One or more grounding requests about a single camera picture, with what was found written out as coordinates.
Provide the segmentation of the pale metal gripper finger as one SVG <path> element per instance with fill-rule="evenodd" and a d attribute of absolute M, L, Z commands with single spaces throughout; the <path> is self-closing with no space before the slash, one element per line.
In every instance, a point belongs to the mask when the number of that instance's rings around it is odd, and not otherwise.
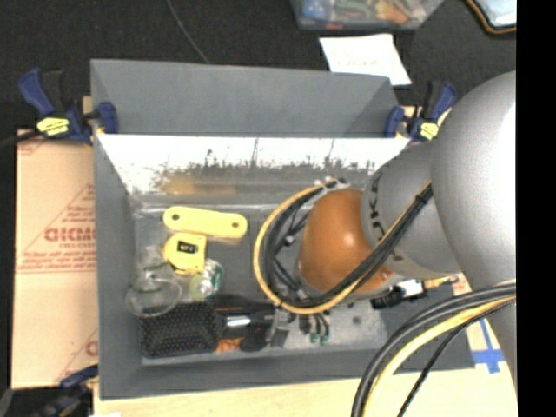
<path fill-rule="evenodd" d="M 265 328 L 266 321 L 253 315 L 232 315 L 225 318 L 227 328 Z"/>

